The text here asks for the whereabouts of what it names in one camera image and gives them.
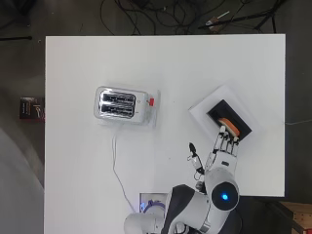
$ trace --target concrete floor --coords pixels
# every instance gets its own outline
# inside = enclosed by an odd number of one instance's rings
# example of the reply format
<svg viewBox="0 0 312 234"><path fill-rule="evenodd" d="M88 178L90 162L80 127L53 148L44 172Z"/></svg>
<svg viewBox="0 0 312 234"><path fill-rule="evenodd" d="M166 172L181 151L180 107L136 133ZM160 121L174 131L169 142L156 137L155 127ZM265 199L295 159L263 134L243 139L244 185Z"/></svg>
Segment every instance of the concrete floor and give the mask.
<svg viewBox="0 0 312 234"><path fill-rule="evenodd" d="M22 145L28 144L33 149L33 157L39 157L44 163L44 124L23 123L19 120L20 97L42 97L45 94L45 36L49 35L109 35L99 18L101 0L38 0L32 9L29 27L21 24L12 25L0 31L0 37L32 35L32 41L0 42L0 101L3 126L9 119L15 128L5 129L9 136ZM155 1L156 7L162 7L171 1ZM217 5L218 0L208 0L202 11ZM272 6L273 0L252 0L239 14L252 14L264 11ZM238 0L227 0L219 9L202 17L197 25L202 25L213 16L219 16L230 10L235 12ZM286 120L289 123L312 118L312 67L310 42L312 32L309 12L312 1L289 0L277 13L276 22L279 33L287 35L286 55ZM118 9L112 0L105 0L103 18L114 33L130 35L133 26L127 17ZM138 16L138 27L143 35L152 34L151 23L143 16ZM166 23L173 22L164 18ZM247 24L256 24L258 19ZM207 31L196 30L195 34L207 34ZM262 27L264 33L271 33L271 22ZM246 28L228 25L222 32L257 33ZM175 32L157 24L157 34L172 35ZM309 143L312 136L312 123L286 126L286 198L287 201L312 203L312 160L310 159ZM263 205L253 198L243 198L239 205L244 218L245 232L252 233L288 233L276 216L268 212Z"/></svg>

